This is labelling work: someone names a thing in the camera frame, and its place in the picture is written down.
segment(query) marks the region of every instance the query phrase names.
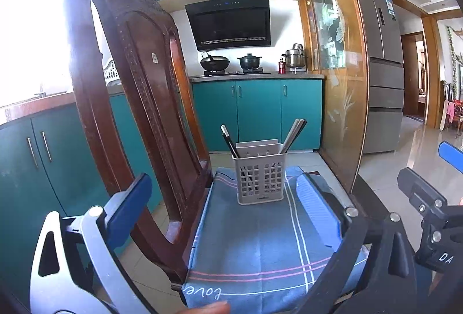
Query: utensil holder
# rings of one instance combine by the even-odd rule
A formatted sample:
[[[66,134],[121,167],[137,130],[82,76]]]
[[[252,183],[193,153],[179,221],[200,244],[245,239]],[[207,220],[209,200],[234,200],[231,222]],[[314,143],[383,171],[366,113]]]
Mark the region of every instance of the utensil holder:
[[[238,203],[268,203],[283,199],[286,154],[279,154],[278,139],[236,143],[242,158],[235,162]]]

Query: doorway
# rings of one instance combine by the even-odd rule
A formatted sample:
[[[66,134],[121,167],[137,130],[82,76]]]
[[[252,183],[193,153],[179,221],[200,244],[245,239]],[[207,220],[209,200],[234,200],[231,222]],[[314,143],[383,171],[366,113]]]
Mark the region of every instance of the doorway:
[[[400,37],[404,55],[403,114],[424,123],[428,102],[428,63],[424,35],[423,32],[415,32]]]

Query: range hood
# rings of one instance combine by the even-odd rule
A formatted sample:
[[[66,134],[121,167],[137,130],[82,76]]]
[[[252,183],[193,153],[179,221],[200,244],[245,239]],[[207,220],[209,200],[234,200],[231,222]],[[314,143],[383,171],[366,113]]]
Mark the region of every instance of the range hood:
[[[198,51],[271,44],[269,0],[208,0],[185,9]]]

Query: bottle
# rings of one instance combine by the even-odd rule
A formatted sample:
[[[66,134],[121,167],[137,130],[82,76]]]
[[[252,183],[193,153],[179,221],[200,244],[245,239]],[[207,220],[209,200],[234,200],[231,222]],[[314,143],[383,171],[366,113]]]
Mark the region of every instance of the bottle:
[[[280,58],[280,61],[278,62],[278,73],[279,74],[285,74],[286,73],[286,64],[283,58]]]

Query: carved wooden chair back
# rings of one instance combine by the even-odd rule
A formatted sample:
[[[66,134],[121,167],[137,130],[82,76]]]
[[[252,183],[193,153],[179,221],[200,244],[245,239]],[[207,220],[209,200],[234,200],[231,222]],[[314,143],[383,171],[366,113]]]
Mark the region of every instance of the carved wooden chair back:
[[[156,0],[65,0],[77,109],[110,195],[129,187],[134,175],[114,123],[90,1],[98,10],[170,219],[164,237],[145,209],[131,236],[149,260],[180,284],[212,176],[178,31]]]

